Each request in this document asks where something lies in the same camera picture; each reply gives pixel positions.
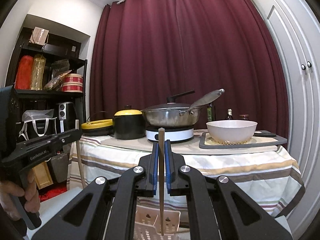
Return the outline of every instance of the finger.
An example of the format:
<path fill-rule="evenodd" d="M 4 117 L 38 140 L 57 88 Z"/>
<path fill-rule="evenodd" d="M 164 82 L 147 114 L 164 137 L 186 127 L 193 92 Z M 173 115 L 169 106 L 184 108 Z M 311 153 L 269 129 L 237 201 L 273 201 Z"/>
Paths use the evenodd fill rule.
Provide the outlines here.
<path fill-rule="evenodd" d="M 39 209 L 40 209 L 40 198 L 39 198 L 38 191 L 36 192 L 36 194 L 33 196 L 33 198 L 30 201 L 25 203 L 24 209 L 27 212 L 32 212 L 32 213 L 36 213 L 36 212 L 39 211 Z"/>
<path fill-rule="evenodd" d="M 35 174 L 33 173 L 33 170 L 31 169 L 28 173 L 28 182 L 32 183 L 34 179 L 35 179 Z"/>
<path fill-rule="evenodd" d="M 31 201 L 36 191 L 37 191 L 37 185 L 36 185 L 36 182 L 33 181 L 31 184 L 29 184 L 29 186 L 25 191 L 24 197 L 26 198 L 26 200 Z"/>
<path fill-rule="evenodd" d="M 0 204 L 13 221 L 17 221 L 21 218 L 16 206 L 8 194 L 0 194 Z"/>
<path fill-rule="evenodd" d="M 3 192 L 11 194 L 12 196 L 22 197 L 24 195 L 24 190 L 20 188 L 17 184 L 14 184 L 12 181 L 2 181 L 0 183 L 0 188 Z"/>

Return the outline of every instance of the striped round box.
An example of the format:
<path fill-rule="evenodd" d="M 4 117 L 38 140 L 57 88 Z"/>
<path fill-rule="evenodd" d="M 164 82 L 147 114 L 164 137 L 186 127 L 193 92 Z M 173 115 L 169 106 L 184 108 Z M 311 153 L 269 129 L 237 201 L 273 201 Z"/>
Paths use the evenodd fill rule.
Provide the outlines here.
<path fill-rule="evenodd" d="M 65 83 L 79 83 L 83 84 L 83 77 L 79 74 L 68 74 L 64 78 Z"/>
<path fill-rule="evenodd" d="M 62 91 L 63 92 L 83 92 L 83 87 L 82 84 L 80 85 L 79 83 L 71 83 L 68 82 L 67 84 L 64 83 L 62 86 Z"/>

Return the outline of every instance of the blue gripper pad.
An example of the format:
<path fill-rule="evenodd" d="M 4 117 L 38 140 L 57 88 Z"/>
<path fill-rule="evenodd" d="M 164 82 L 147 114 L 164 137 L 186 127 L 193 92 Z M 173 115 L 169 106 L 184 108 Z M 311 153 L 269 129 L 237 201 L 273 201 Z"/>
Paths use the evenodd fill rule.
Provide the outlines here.
<path fill-rule="evenodd" d="M 155 153 L 155 166 L 153 169 L 153 195 L 156 195 L 157 193 L 159 149 L 159 144 L 157 143 Z"/>
<path fill-rule="evenodd" d="M 170 162 L 169 162 L 169 150 L 168 143 L 164 142 L 164 163 L 165 163 L 165 178 L 167 183 L 167 192 L 171 192 L 171 172 L 170 172 Z"/>

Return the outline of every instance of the dark red curtain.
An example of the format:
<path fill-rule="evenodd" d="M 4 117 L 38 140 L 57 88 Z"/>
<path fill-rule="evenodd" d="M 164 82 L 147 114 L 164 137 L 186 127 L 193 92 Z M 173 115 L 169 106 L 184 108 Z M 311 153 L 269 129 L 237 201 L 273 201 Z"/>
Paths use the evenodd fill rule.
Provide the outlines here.
<path fill-rule="evenodd" d="M 105 118 L 166 97 L 192 103 L 215 89 L 217 118 L 249 114 L 258 129 L 287 137 L 288 99 L 271 35 L 250 0 L 126 0 L 106 6 L 97 30 L 90 113 Z M 206 111 L 197 123 L 205 128 Z"/>

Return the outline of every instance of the red bag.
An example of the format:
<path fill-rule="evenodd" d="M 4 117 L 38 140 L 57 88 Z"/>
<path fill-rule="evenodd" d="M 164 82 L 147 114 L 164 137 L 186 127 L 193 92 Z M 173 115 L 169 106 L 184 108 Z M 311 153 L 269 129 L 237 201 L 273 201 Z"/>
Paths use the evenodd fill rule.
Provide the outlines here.
<path fill-rule="evenodd" d="M 15 89 L 30 89 L 31 71 L 33 65 L 33 57 L 23 56 L 19 62 L 18 73 L 16 76 Z"/>

